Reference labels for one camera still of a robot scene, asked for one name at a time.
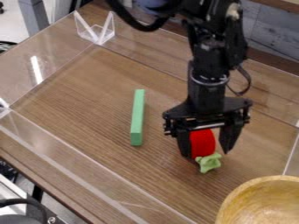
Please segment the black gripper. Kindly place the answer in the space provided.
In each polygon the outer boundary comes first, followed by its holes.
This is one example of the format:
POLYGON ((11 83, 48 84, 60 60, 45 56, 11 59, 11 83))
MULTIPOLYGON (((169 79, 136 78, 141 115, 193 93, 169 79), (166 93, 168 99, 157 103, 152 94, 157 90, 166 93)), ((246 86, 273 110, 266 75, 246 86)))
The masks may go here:
POLYGON ((192 156, 189 132, 218 128, 218 144, 225 154, 232 150, 249 121, 252 101, 225 96, 225 83, 198 83, 188 79, 186 98, 162 112, 162 132, 176 137, 180 153, 192 156))

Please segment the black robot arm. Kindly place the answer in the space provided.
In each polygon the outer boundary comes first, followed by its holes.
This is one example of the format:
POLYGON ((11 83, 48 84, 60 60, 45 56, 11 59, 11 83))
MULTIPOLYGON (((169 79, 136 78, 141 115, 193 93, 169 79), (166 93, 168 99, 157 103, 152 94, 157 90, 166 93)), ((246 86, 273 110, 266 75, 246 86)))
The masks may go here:
POLYGON ((160 29, 168 19, 181 15, 192 59, 188 62, 186 98, 162 112, 164 133, 172 136, 181 155, 196 158, 197 133, 218 129, 218 144, 232 150, 244 125, 249 122, 252 101, 236 92, 225 96, 229 72, 248 72, 241 67, 248 43, 242 32, 238 0, 136 0, 145 13, 156 16, 141 24, 118 0, 105 0, 122 21, 141 32, 160 29))

